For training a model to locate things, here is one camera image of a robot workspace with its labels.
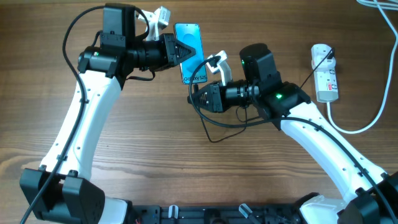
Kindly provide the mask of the blue Galaxy smartphone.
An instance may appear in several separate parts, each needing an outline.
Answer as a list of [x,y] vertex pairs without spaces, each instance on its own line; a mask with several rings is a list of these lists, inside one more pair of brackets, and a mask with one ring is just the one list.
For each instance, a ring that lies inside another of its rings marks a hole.
[[183,53],[185,60],[180,64],[182,83],[188,85],[195,69],[205,60],[201,29],[197,23],[178,22],[174,31],[177,40],[188,46],[188,52]]

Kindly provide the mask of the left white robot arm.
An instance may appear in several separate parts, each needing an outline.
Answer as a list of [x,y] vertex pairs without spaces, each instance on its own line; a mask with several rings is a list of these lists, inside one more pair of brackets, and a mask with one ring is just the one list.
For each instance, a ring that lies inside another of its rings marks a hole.
[[151,74],[175,67],[195,49],[166,33],[170,11],[144,11],[129,4],[101,7],[103,27],[71,66],[76,89],[60,132],[37,169],[19,184],[27,214],[57,223],[137,223],[128,200],[107,197],[91,182],[96,146],[105,121],[133,71]]

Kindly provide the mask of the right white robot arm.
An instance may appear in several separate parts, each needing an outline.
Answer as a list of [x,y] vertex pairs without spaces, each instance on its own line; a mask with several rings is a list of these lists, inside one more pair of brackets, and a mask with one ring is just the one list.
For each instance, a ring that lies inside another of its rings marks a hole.
[[232,106],[257,108],[262,123],[272,123],[298,142],[328,174],[341,198],[318,193],[302,197],[296,223],[396,223],[397,175],[388,174],[358,152],[296,84],[283,82],[266,44],[240,51],[244,80],[233,81],[225,52],[203,61],[221,80],[190,86],[188,102],[198,114],[223,113]]

